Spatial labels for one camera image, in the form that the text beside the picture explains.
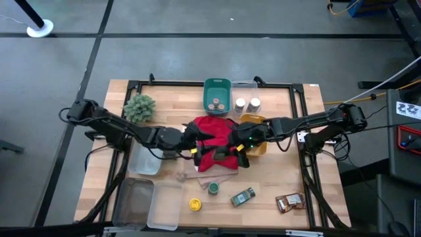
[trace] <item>gray floor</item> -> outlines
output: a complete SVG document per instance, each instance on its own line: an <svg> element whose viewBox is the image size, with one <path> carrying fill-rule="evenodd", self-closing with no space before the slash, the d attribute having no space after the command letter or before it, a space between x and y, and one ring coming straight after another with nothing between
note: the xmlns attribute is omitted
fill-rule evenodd
<svg viewBox="0 0 421 237"><path fill-rule="evenodd" d="M55 33L97 33L107 5L107 0L29 2L55 23ZM22 20L7 3L0 3L0 14ZM334 6L338 11L346 4ZM419 26L405 5L398 11L405 13L405 24ZM25 30L0 18L0 33ZM105 32L399 34L399 29L389 13L333 16L322 0L119 0ZM64 131L57 113L75 98L94 40L0 38L0 139L26 149L22 155L0 153L0 225L33 224ZM384 80L413 59L406 42L392 39L107 38L85 97L102 103L110 79L146 79L153 72L157 80L259 75L267 82L320 84L325 101L342 100L361 92L359 80ZM366 114L383 105L384 97L360 104ZM385 123L382 111L369 126ZM92 145L84 131L74 131L46 224L73 220ZM385 130L352 135L353 162L360 166L387 157L386 136Z"/></svg>

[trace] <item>artificial plant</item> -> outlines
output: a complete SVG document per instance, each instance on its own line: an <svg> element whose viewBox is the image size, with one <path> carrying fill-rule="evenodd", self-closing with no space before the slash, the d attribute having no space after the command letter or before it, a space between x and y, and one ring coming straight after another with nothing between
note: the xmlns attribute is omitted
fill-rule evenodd
<svg viewBox="0 0 421 237"><path fill-rule="evenodd" d="M134 123L147 122L155 112L155 101L148 95L136 94L124 106L124 115Z"/></svg>

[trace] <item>wooden table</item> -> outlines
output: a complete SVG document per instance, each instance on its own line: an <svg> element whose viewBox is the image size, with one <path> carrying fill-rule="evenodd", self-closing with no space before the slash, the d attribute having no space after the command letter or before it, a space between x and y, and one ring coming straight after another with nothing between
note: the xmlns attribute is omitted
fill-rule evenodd
<svg viewBox="0 0 421 237"><path fill-rule="evenodd" d="M121 115L128 80L111 80L104 107L110 112ZM303 85L309 114L324 110L322 96L318 85ZM156 115L150 125L182 128L181 123L188 123L195 117L204 116L202 107L203 88L197 86L142 86L142 94L156 100ZM259 88L262 102L261 115L270 117L292 117L289 92L285 89ZM297 107L299 96L296 95ZM105 145L98 140L93 149ZM325 150L334 152L333 147L325 145ZM87 215L105 190L107 175L111 163L111 149L94 153L89 159L84 184L80 193L75 220ZM322 184L323 196L339 218L351 225L345 203L345 197L339 177L337 163L325 154L317 155L318 170ZM183 171L184 162L163 161L158 176L142 176L127 173L127 176L146 178L153 181L176 180L174 175ZM240 191L252 187L256 197L239 207L233 207L230 198ZM300 171L296 139L290 149L283 153L275 143L268 144L266 154L250 159L248 169L239 168L239 174L221 183L217 196L208 195L202 190L196 179L184 182L184 196L180 211L179 226L213 227L213 228L294 228L309 229L309 218L306 210L292 210L281 214L275 197L280 195L304 192ZM199 212L189 209L189 200L199 198L203 207ZM115 196L110 198L106 220L111 220ZM317 201L312 197L316 225L321 226Z"/></svg>

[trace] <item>teal plastic container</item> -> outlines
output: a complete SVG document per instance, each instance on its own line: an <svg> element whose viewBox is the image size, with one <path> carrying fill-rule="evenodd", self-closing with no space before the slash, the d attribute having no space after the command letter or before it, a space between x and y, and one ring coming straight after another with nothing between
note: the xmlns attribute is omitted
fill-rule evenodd
<svg viewBox="0 0 421 237"><path fill-rule="evenodd" d="M223 104L225 109L219 111L208 110L208 104L213 102L214 98L219 99L219 104ZM203 86L203 108L205 111L214 116L226 116L231 110L231 82L225 78L209 78L205 80Z"/></svg>

